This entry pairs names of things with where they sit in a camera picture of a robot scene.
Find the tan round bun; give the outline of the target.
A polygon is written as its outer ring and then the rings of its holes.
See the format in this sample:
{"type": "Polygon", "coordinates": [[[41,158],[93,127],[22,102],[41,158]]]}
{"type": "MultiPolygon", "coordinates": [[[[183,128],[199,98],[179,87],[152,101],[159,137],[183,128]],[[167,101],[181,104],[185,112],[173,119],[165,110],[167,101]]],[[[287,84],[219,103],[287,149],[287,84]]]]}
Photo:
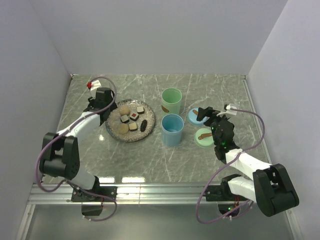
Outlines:
{"type": "Polygon", "coordinates": [[[131,112],[130,108],[126,105],[120,106],[118,108],[118,111],[119,111],[120,116],[124,116],[124,115],[129,116],[130,112],[131,112]]]}
{"type": "Polygon", "coordinates": [[[118,125],[117,132],[120,135],[125,135],[129,131],[129,126],[126,123],[121,123],[118,125]]]}

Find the red sushi piece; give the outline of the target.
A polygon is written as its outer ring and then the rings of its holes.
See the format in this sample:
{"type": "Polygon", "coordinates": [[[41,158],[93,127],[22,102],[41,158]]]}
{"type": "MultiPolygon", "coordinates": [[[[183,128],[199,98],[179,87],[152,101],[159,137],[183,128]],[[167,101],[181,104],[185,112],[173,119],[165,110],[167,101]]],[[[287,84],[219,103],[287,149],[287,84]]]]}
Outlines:
{"type": "Polygon", "coordinates": [[[129,118],[132,120],[132,121],[137,121],[139,119],[139,114],[138,113],[135,113],[135,112],[132,112],[130,115],[129,115],[129,118]]]}

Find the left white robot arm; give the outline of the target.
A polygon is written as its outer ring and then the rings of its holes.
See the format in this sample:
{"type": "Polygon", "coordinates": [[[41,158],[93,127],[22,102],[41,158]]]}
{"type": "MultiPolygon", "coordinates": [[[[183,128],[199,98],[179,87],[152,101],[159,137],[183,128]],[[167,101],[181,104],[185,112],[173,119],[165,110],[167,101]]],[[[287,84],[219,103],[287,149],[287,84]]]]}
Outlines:
{"type": "Polygon", "coordinates": [[[80,167],[79,142],[108,119],[117,108],[116,93],[107,87],[99,87],[95,97],[79,118],[57,133],[47,133],[43,137],[42,150],[37,159],[38,171],[51,177],[61,177],[78,187],[89,201],[103,196],[99,178],[80,167]]]}

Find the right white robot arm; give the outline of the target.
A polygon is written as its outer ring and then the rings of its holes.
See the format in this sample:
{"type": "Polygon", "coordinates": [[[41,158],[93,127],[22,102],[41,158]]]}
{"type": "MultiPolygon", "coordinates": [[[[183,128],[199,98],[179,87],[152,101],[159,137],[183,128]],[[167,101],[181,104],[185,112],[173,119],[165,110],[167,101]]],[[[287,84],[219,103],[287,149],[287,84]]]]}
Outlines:
{"type": "Polygon", "coordinates": [[[226,104],[223,111],[212,107],[200,107],[197,111],[197,120],[206,119],[204,125],[211,130],[201,137],[212,138],[215,155],[224,164],[222,168],[241,172],[221,181],[221,196],[226,200],[244,197],[250,204],[256,203],[267,217],[297,207],[300,200],[286,168],[280,163],[263,162],[236,145],[235,126],[229,119],[240,112],[232,104],[226,104]]]}

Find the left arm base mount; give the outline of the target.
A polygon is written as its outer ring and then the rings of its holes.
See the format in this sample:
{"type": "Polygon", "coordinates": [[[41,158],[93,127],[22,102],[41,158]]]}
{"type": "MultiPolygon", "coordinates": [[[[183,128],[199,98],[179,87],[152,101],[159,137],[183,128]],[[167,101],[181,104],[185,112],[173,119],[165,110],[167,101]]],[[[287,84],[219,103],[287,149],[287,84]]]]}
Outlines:
{"type": "Polygon", "coordinates": [[[82,218],[91,222],[102,222],[113,217],[118,209],[116,201],[117,190],[116,186],[97,186],[92,190],[84,190],[79,186],[70,185],[73,188],[71,202],[81,203],[82,218]],[[107,203],[114,204],[113,211],[106,217],[99,217],[104,205],[107,203]]]}

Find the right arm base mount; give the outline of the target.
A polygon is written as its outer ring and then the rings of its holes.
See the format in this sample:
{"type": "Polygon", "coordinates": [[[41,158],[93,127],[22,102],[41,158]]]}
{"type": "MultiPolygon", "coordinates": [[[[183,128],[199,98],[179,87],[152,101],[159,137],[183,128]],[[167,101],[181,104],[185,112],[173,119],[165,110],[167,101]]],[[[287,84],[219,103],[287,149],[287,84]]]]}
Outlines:
{"type": "Polygon", "coordinates": [[[218,210],[223,215],[233,208],[237,207],[240,202],[247,199],[240,195],[231,193],[228,182],[240,177],[240,174],[232,174],[222,178],[220,185],[210,185],[204,192],[206,202],[218,202],[218,210]]]}

